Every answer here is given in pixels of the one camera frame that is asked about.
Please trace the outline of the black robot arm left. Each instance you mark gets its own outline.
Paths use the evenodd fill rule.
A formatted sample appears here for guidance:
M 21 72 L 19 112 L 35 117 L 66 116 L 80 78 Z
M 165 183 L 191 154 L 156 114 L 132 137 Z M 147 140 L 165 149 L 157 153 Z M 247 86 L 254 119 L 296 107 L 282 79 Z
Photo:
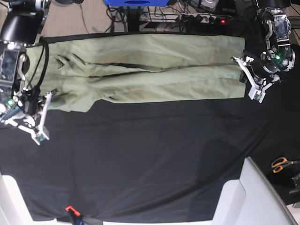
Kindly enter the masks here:
M 296 53 L 291 47 L 290 20 L 284 11 L 289 0 L 255 0 L 245 12 L 245 19 L 253 39 L 254 50 L 244 49 L 243 57 L 232 57 L 242 70 L 241 82 L 249 83 L 248 96 L 262 103 L 267 89 L 282 81 L 281 76 L 292 70 Z

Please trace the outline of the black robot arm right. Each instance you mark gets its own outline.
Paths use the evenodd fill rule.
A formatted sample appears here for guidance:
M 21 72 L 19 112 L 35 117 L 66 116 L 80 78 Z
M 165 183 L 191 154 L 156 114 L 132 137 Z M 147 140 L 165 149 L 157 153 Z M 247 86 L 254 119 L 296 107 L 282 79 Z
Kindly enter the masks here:
M 6 48 L 0 56 L 0 121 L 28 134 L 37 144 L 49 140 L 45 127 L 47 110 L 57 89 L 41 95 L 48 61 L 49 45 L 40 36 L 51 1 L 9 0 L 7 15 L 0 31 Z M 25 76 L 30 66 L 26 50 L 42 45 L 40 57 L 45 59 L 41 76 L 35 86 Z

